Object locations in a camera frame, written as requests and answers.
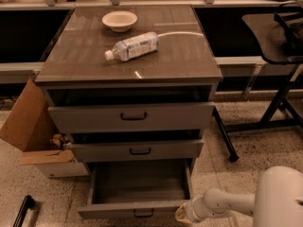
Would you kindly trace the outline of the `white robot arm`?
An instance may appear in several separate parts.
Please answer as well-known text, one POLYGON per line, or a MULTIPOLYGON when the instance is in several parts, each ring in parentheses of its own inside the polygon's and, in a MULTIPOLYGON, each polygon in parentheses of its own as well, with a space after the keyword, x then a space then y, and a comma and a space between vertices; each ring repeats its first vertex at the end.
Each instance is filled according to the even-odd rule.
POLYGON ((175 217, 190 224, 227 218, 232 211, 252 217, 253 227, 303 227, 303 174, 273 166, 261 175, 254 194, 210 188, 201 198, 182 203, 175 217))

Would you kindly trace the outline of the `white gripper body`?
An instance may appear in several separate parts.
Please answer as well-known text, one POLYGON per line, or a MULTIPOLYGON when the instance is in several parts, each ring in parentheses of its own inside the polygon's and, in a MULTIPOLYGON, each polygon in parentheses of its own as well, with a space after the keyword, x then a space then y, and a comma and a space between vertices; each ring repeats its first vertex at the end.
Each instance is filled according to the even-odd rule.
POLYGON ((186 213, 188 219, 193 223, 206 220, 207 209, 203 198, 194 199, 187 203, 186 213))

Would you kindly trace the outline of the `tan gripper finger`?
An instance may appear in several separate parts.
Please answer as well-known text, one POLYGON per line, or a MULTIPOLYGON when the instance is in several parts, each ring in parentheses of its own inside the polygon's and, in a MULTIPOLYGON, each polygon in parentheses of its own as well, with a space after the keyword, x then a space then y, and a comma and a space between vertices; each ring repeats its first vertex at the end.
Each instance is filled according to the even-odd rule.
POLYGON ((182 203, 180 207, 176 210, 175 218, 177 221, 182 223, 190 223, 190 220, 187 217, 186 207, 187 205, 185 203, 182 203))

